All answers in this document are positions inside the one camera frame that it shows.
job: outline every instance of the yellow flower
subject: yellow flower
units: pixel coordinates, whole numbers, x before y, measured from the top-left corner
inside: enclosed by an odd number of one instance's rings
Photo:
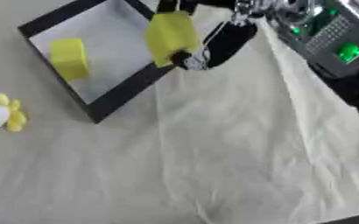
[[[10,111],[10,116],[6,123],[7,129],[12,132],[19,132],[27,123],[27,116],[20,111],[20,101],[11,101],[8,95],[0,94],[0,106],[6,107]]]

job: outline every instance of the black tray rim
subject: black tray rim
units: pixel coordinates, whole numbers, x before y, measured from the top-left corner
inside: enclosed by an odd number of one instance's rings
[[[25,41],[30,45],[30,47],[32,47],[40,59],[45,62],[46,66],[52,70],[55,78],[67,90],[77,104],[87,113],[94,123],[100,123],[103,121],[117,109],[121,108],[126,102],[139,95],[175,68],[175,66],[158,68],[155,66],[155,63],[151,62],[95,101],[89,104],[84,102],[82,98],[72,89],[72,87],[70,87],[60,76],[60,74],[38,50],[38,48],[30,41],[30,38],[106,1],[112,0],[77,0],[18,27],[18,30],[24,37]],[[125,1],[127,4],[132,6],[146,19],[152,19],[154,12],[139,0],[122,1]]]

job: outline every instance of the green light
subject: green light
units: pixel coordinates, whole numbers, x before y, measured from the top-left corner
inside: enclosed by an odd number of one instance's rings
[[[341,61],[348,64],[359,58],[359,45],[348,43],[343,45],[337,52],[337,56]]]
[[[292,32],[295,34],[300,34],[300,28],[293,28]]]
[[[329,14],[331,14],[331,15],[336,15],[336,14],[337,14],[337,10],[330,10],[330,11],[329,11]]]

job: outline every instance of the yellow foam cube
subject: yellow foam cube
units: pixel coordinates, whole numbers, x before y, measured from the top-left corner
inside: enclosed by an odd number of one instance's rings
[[[50,45],[50,62],[66,81],[89,76],[87,54],[80,38],[63,38]]]
[[[199,46],[192,19],[182,10],[156,14],[148,25],[145,40],[158,67],[172,64],[170,57],[177,51],[193,53]]]

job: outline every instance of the white cloth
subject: white cloth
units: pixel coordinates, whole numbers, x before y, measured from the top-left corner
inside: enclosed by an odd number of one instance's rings
[[[0,91],[31,120],[19,134],[0,130],[0,223],[307,224],[359,214],[359,115],[271,31],[215,70],[169,73],[94,125],[15,29],[64,3],[0,1]]]

